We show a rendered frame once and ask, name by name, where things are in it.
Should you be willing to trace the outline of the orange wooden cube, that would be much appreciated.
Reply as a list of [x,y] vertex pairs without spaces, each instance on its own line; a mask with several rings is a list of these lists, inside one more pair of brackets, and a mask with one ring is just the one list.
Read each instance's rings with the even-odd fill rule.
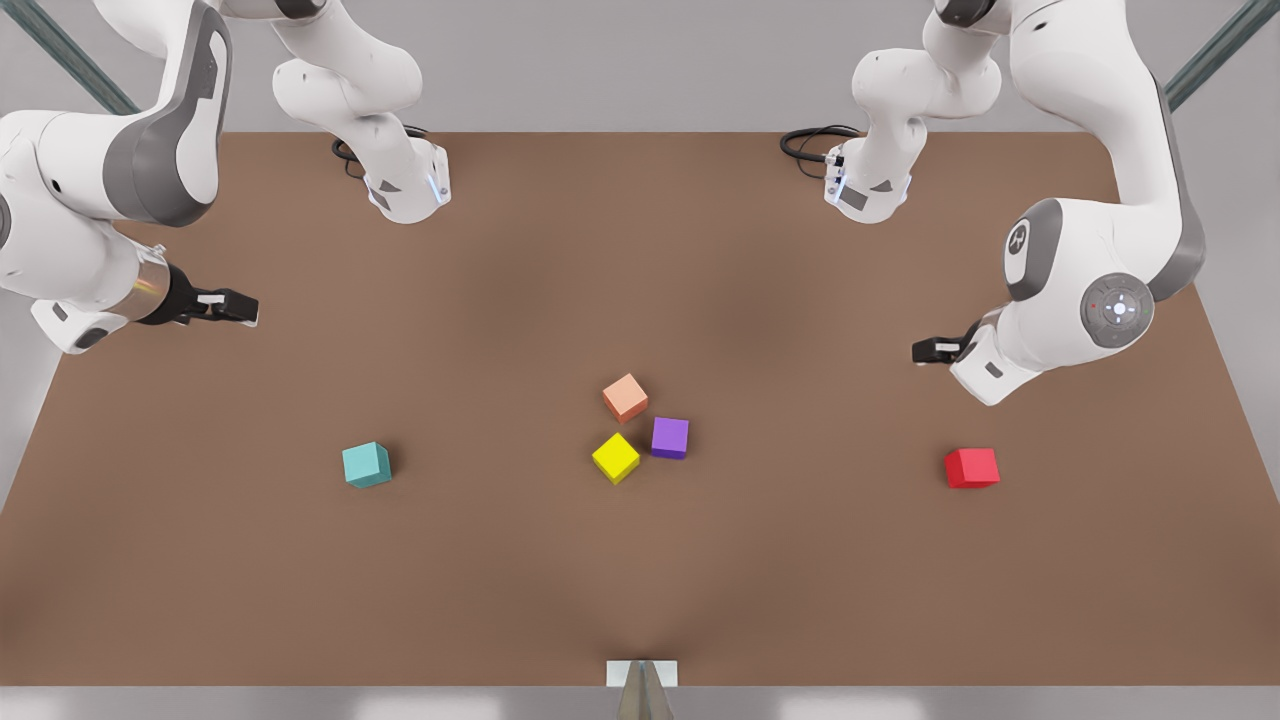
[[605,406],[620,424],[626,424],[648,409],[649,396],[628,373],[602,391]]

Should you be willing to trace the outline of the light blue wooden cube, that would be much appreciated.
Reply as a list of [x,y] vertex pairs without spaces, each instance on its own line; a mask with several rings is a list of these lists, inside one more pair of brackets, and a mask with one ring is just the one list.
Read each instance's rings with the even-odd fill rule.
[[344,448],[340,459],[348,486],[369,488],[392,479],[389,451],[378,442]]

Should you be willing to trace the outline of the yellow wooden cube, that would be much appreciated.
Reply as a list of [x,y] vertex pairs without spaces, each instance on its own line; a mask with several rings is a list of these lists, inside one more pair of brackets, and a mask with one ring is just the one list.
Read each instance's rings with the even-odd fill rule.
[[614,433],[591,452],[591,460],[617,486],[639,466],[641,455],[621,433]]

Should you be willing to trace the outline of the red wooden cube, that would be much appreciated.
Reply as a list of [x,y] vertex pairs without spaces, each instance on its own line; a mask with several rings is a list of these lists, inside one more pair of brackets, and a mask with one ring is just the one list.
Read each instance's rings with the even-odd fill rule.
[[950,488],[982,488],[1000,483],[996,452],[992,448],[956,448],[943,460]]

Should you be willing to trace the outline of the silver frame post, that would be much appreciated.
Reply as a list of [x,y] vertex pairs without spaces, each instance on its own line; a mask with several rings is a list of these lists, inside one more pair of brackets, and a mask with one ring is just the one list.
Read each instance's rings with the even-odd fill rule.
[[1280,0],[1245,0],[1165,85],[1169,110],[1179,109],[1277,13],[1280,13]]
[[0,0],[8,14],[101,108],[115,115],[140,111],[128,95],[61,28],[37,0]]
[[622,691],[617,720],[675,720],[666,691],[677,684],[675,660],[605,662],[605,685]]

